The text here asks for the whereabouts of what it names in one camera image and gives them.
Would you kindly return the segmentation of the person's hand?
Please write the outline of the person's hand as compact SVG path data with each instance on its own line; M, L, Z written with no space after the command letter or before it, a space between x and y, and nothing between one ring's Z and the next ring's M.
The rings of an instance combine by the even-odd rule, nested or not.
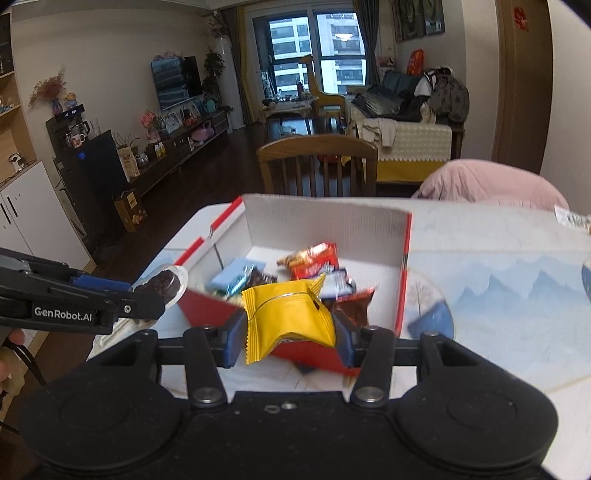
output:
M7 339L16 345L22 346L25 342L25 335L19 328L10 331ZM23 369L17 355L8 347L1 347L1 381L11 379L21 381L24 379Z

